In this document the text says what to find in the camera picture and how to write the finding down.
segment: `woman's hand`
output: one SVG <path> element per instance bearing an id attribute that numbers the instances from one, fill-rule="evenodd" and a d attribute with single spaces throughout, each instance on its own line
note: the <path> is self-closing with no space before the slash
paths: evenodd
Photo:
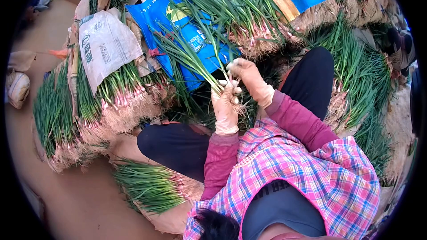
<path id="1" fill-rule="evenodd" d="M 219 82 L 226 87 L 221 95 L 213 89 L 211 90 L 212 105 L 216 117 L 215 132 L 220 136 L 235 134 L 239 130 L 238 114 L 233 110 L 232 102 L 238 103 L 234 94 L 242 92 L 242 89 L 237 86 L 237 81 L 227 83 L 226 80 L 220 80 Z"/>
<path id="2" fill-rule="evenodd" d="M 255 63 L 242 58 L 237 58 L 226 67 L 228 75 L 240 77 L 248 88 L 249 93 L 262 108 L 271 105 L 274 88 L 264 82 Z"/>

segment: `black hair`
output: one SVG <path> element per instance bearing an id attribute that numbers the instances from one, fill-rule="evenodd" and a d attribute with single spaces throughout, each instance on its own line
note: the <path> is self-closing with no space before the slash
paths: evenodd
<path id="1" fill-rule="evenodd" d="M 203 230 L 200 240 L 235 240 L 239 237 L 240 225 L 229 216 L 204 208 L 195 220 Z"/>

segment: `knee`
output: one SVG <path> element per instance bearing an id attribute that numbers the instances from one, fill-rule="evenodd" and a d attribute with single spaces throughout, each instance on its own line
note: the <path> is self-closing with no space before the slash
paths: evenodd
<path id="1" fill-rule="evenodd" d="M 152 157 L 152 150 L 157 142 L 158 133 L 156 127 L 156 125 L 150 125 L 144 128 L 137 137 L 139 150 L 148 158 Z"/>
<path id="2" fill-rule="evenodd" d="M 323 46 L 317 46 L 310 50 L 307 55 L 313 58 L 313 67 L 326 70 L 334 70 L 334 58 L 332 54 Z"/>

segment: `maroon long-sleeve shirt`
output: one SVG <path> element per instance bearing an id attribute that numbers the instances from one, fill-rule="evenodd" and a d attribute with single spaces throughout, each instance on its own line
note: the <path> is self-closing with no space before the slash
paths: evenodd
<path id="1" fill-rule="evenodd" d="M 286 94 L 276 90 L 272 104 L 265 109 L 270 119 L 289 134 L 298 138 L 309 152 L 327 142 L 338 139 L 310 110 Z M 238 133 L 219 136 L 214 133 L 209 141 L 205 162 L 205 190 L 201 200 L 209 200 L 227 183 L 232 168 L 237 163 Z"/>

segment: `glove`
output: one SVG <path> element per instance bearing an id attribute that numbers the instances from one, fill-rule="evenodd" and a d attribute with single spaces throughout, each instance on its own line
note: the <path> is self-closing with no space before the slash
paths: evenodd
<path id="1" fill-rule="evenodd" d="M 238 114 L 233 110 L 232 102 L 239 102 L 234 94 L 242 92 L 242 89 L 237 87 L 237 81 L 227 83 L 226 80 L 220 80 L 219 83 L 226 86 L 222 95 L 217 94 L 213 89 L 211 90 L 213 111 L 216 117 L 215 132 L 220 136 L 235 134 L 239 130 Z"/>
<path id="2" fill-rule="evenodd" d="M 271 105 L 274 96 L 274 88 L 264 82 L 263 78 L 252 61 L 237 58 L 226 67 L 229 76 L 240 77 L 248 88 L 249 93 L 262 108 Z"/>

